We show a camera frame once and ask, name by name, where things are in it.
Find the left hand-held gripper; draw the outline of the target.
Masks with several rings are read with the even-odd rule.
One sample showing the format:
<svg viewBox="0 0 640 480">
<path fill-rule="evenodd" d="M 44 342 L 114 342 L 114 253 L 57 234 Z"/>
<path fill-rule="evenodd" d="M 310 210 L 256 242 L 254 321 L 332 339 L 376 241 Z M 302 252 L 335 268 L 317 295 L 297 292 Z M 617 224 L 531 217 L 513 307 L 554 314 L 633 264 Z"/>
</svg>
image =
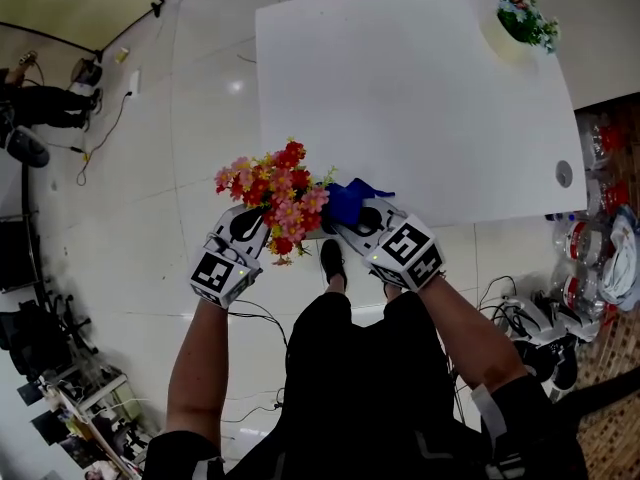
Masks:
<svg viewBox="0 0 640 480">
<path fill-rule="evenodd" d="M 189 276 L 201 299 L 227 310 L 262 273 L 258 257 L 270 237 L 265 213 L 259 207 L 229 208 L 207 234 Z"/>
</svg>

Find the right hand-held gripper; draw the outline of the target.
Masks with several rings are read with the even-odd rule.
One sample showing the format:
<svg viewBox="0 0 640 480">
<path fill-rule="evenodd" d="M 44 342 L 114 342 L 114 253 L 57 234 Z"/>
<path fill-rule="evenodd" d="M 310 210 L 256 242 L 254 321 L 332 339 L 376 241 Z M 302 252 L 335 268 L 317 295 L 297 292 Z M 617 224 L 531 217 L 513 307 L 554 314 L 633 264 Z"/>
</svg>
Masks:
<svg viewBox="0 0 640 480">
<path fill-rule="evenodd" d="M 365 199 L 354 224 L 335 222 L 333 228 L 385 283 L 417 291 L 443 267 L 435 234 L 382 198 Z"/>
</svg>

